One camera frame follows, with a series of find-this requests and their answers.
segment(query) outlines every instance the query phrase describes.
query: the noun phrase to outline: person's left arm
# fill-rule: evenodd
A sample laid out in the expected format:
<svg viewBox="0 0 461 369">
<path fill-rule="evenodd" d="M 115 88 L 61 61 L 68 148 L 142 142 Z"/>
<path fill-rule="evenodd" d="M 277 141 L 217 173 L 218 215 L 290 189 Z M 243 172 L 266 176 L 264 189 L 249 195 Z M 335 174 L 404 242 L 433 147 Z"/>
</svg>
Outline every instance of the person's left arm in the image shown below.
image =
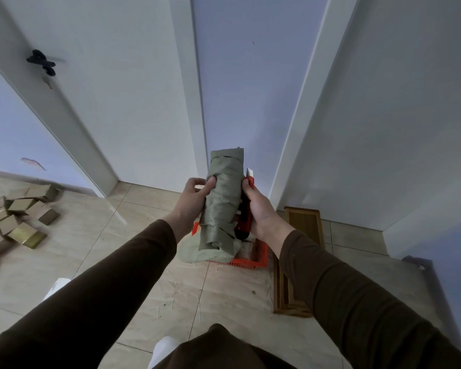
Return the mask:
<svg viewBox="0 0 461 369">
<path fill-rule="evenodd" d="M 0 335 L 0 367 L 97 367 L 176 254 L 215 186 L 189 179 L 171 213 L 73 279 Z"/>
</svg>

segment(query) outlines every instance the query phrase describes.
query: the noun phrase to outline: person's right hand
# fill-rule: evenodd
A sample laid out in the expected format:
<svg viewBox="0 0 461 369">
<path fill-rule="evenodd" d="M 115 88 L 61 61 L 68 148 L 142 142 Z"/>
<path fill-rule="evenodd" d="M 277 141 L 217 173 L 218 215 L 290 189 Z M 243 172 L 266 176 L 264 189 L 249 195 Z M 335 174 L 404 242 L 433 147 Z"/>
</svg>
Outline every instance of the person's right hand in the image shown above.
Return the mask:
<svg viewBox="0 0 461 369">
<path fill-rule="evenodd" d="M 266 198 L 256 187 L 249 186 L 249 181 L 242 181 L 242 190 L 251 201 L 251 233 L 259 240 L 266 242 L 275 255 L 280 257 L 280 250 L 285 238 L 294 228 L 278 216 L 270 200 Z"/>
</svg>

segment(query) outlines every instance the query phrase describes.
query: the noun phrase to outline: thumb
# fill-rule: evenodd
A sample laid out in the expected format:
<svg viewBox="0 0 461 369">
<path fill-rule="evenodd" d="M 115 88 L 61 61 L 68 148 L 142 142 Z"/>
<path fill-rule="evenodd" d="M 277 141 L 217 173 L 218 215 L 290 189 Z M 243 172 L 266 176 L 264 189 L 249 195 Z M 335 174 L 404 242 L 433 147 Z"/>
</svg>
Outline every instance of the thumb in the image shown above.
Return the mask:
<svg viewBox="0 0 461 369">
<path fill-rule="evenodd" d="M 257 188 L 253 189 L 251 186 L 249 186 L 248 179 L 242 180 L 242 190 L 244 191 L 244 193 L 246 194 L 246 196 L 249 198 L 250 201 L 252 201 L 253 199 L 256 199 L 258 195 L 261 194 Z"/>
<path fill-rule="evenodd" d="M 206 182 L 205 186 L 198 192 L 198 194 L 201 194 L 203 196 L 207 196 L 210 191 L 215 188 L 215 184 L 217 183 L 217 178 L 215 176 L 212 176 L 209 178 L 209 180 Z"/>
</svg>

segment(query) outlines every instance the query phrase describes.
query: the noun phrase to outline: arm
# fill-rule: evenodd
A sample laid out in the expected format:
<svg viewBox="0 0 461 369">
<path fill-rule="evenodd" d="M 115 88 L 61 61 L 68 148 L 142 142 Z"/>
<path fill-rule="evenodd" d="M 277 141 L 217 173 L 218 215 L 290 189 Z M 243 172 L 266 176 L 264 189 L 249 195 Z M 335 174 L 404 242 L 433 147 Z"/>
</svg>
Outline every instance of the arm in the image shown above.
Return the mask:
<svg viewBox="0 0 461 369">
<path fill-rule="evenodd" d="M 0 335 L 0 367 L 94 366 L 131 321 L 215 186 L 190 179 L 174 210 L 69 282 Z"/>
<path fill-rule="evenodd" d="M 284 222 L 243 183 L 255 222 L 321 327 L 354 368 L 461 368 L 461 352 L 432 324 L 380 285 Z"/>
</svg>

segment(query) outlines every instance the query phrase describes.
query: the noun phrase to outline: baseboard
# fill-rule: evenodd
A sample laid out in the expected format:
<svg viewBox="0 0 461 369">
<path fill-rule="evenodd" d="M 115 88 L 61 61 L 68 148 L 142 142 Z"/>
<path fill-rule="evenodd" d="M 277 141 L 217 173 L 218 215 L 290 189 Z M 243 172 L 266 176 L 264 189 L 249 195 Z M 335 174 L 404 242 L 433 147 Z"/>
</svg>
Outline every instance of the baseboard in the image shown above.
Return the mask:
<svg viewBox="0 0 461 369">
<path fill-rule="evenodd" d="M 97 197 L 97 195 L 94 193 L 94 191 L 92 189 L 83 188 L 83 187 L 80 187 L 80 186 L 74 186 L 74 185 L 68 185 L 68 184 L 59 184 L 59 183 L 57 183 L 55 181 L 37 179 L 37 178 L 34 178 L 34 177 L 30 177 L 30 176 L 16 175 L 15 173 L 8 173 L 8 172 L 3 172 L 3 171 L 0 171 L 0 177 L 6 178 L 6 179 L 12 179 L 12 180 L 16 180 L 16 181 L 29 182 L 31 184 L 40 184 L 40 185 L 53 184 L 58 189 L 73 191 L 73 192 L 76 192 L 76 193 L 82 193 L 82 194 L 92 195 L 92 196 Z"/>
<path fill-rule="evenodd" d="M 442 332 L 452 344 L 461 350 L 461 334 L 454 320 L 451 307 L 447 301 L 441 282 L 434 270 L 432 260 L 405 256 L 402 261 L 415 264 L 422 271 L 425 284 L 427 285 L 429 294 L 436 307 L 437 315 L 443 322 Z"/>
</svg>

